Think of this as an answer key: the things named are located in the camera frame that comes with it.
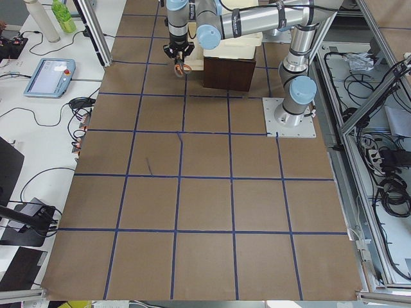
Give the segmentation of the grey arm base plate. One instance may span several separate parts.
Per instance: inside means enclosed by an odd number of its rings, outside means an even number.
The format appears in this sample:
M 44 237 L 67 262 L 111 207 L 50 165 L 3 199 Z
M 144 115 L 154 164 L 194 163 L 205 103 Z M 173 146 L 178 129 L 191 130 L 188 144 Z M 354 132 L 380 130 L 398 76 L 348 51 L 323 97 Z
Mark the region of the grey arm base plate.
M 316 138 L 309 107 L 300 115 L 288 114 L 283 109 L 283 98 L 263 98 L 263 111 L 267 137 Z

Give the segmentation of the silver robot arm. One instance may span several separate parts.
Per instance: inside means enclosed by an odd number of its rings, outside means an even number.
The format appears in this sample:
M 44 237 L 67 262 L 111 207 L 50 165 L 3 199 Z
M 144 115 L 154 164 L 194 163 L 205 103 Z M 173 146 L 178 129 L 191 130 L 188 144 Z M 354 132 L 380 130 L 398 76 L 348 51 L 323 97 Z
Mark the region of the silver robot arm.
M 261 6 L 228 8 L 222 1 L 161 1 L 167 9 L 170 38 L 163 50 L 174 60 L 176 73 L 188 73 L 184 59 L 195 48 L 188 35 L 191 21 L 196 24 L 203 50 L 255 33 L 262 33 L 265 42 L 287 43 L 288 54 L 279 65 L 286 95 L 276 107 L 274 119 L 282 127 L 295 128 L 317 92 L 308 76 L 310 63 L 341 5 L 341 1 L 270 1 Z

